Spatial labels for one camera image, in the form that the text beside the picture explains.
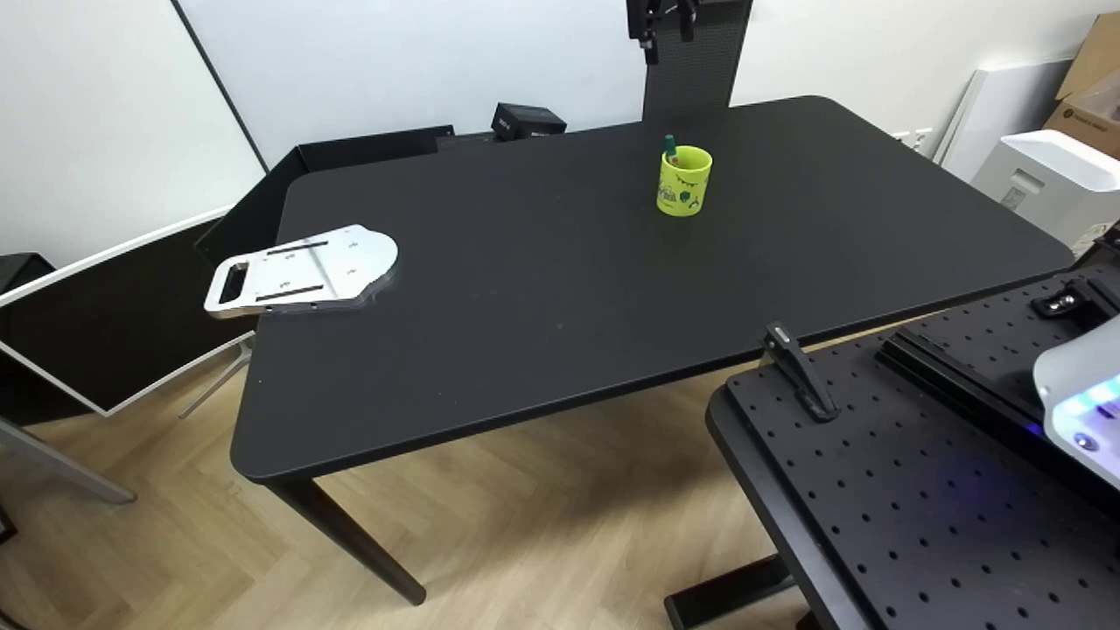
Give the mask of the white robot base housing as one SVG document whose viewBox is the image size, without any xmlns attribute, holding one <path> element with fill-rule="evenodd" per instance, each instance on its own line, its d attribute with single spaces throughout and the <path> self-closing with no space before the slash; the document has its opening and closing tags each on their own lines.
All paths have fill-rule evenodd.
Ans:
<svg viewBox="0 0 1120 630">
<path fill-rule="evenodd" d="M 1032 360 L 1045 433 L 1120 491 L 1120 315 Z"/>
</svg>

